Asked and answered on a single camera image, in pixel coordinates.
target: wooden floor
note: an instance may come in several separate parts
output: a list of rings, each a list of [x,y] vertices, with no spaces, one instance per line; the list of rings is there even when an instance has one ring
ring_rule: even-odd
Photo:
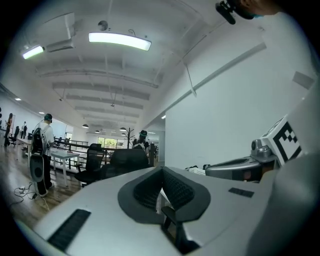
[[[50,210],[71,197],[74,193],[81,189],[81,184],[76,180],[71,173],[67,173],[67,184],[64,185],[64,175],[62,171],[51,170],[51,182],[54,188],[49,190],[49,193],[44,197]],[[32,181],[29,167],[28,158],[22,156],[22,146],[17,145],[13,147],[10,145],[5,148],[3,144],[0,145],[0,188],[3,199],[9,206],[11,203],[21,201],[22,198],[14,195],[14,190],[21,186],[28,188],[29,183]],[[32,184],[30,192],[35,191]],[[37,196],[31,200],[34,194],[24,196],[23,202],[13,204],[10,206],[12,215],[24,222],[30,228],[48,213],[48,208],[45,201]]]

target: fluorescent light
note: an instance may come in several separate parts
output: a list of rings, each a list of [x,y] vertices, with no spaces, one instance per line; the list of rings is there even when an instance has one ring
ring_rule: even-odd
[[[33,48],[32,50],[27,51],[22,56],[26,60],[26,59],[29,59],[30,57],[34,56],[34,55],[42,53],[43,51],[44,51],[44,49],[41,46],[38,46],[36,48]]]
[[[124,46],[135,47],[144,51],[149,51],[151,42],[126,34],[115,33],[89,33],[91,43],[111,43]]]

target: black pants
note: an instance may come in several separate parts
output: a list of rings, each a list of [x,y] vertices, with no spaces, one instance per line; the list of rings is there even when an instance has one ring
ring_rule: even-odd
[[[39,194],[43,195],[46,193],[46,188],[50,188],[52,183],[51,183],[51,178],[50,178],[50,161],[51,161],[51,156],[43,155],[43,180],[37,183],[38,186],[38,192]]]
[[[10,142],[8,139],[9,132],[10,132],[10,128],[7,128],[5,131],[5,135],[4,135],[4,146],[5,147],[10,145]]]

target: white desk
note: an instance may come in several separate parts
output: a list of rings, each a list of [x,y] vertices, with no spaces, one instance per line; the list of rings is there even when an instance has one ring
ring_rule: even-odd
[[[24,138],[16,138],[17,142],[20,142],[22,144],[25,144],[28,148],[28,166],[30,167],[30,158],[31,158],[31,145],[32,145],[32,140],[29,139],[24,139]]]
[[[56,158],[59,158],[62,160],[64,184],[67,187],[68,184],[67,184],[66,160],[71,158],[77,158],[77,161],[79,161],[80,153],[69,153],[64,150],[51,150],[51,156],[53,157],[54,170],[56,170]]]

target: window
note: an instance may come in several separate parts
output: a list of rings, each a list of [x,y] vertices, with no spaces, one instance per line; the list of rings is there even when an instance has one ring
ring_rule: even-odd
[[[98,137],[98,144],[101,144],[102,148],[108,149],[124,149],[125,141],[123,139],[116,138],[101,138]]]

